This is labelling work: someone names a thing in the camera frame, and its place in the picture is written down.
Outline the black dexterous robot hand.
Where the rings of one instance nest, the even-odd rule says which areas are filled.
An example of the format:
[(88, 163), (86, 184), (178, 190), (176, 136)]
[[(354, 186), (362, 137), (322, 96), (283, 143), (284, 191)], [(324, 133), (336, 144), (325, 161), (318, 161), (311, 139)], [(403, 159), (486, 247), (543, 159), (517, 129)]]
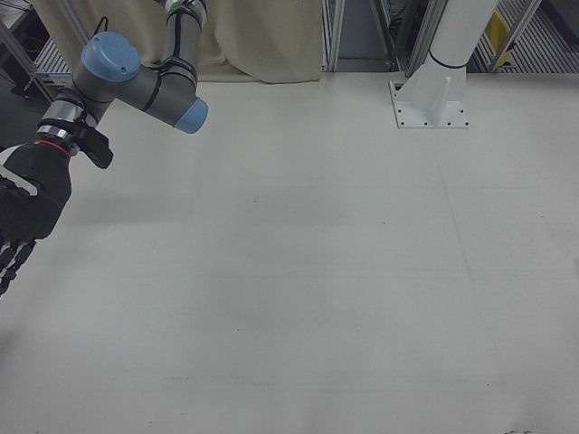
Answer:
[(1, 164), (1, 292), (47, 238), (71, 196), (70, 153), (37, 140)]

